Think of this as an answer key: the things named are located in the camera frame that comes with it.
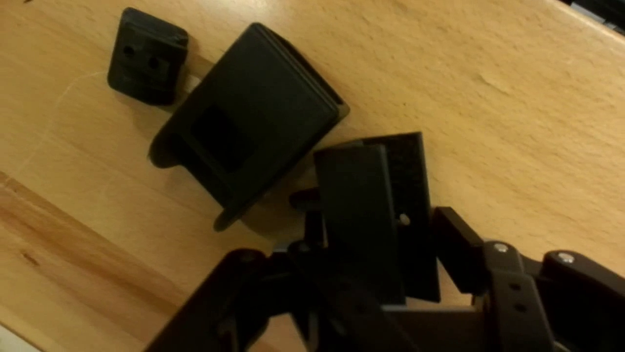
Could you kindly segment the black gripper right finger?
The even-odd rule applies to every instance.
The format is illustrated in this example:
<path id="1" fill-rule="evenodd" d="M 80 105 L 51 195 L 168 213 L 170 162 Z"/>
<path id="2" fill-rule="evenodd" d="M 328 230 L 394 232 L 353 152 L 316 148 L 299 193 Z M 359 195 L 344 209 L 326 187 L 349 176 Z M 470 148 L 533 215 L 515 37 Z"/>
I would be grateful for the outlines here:
<path id="1" fill-rule="evenodd" d="M 429 228 L 494 352 L 625 352 L 623 275 L 574 250 L 533 260 L 484 240 L 453 207 L 435 207 Z"/>

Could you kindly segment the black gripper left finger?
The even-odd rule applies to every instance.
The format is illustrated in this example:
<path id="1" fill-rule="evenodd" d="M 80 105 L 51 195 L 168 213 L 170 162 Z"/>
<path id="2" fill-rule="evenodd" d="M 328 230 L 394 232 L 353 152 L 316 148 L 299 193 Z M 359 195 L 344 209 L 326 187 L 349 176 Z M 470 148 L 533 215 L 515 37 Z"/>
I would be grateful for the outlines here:
<path id="1" fill-rule="evenodd" d="M 320 191 L 291 195 L 304 236 L 269 256 L 228 252 L 164 324 L 146 352 L 248 352 L 275 314 L 291 314 L 308 352 L 379 352 L 390 316 L 345 258 L 320 244 Z"/>

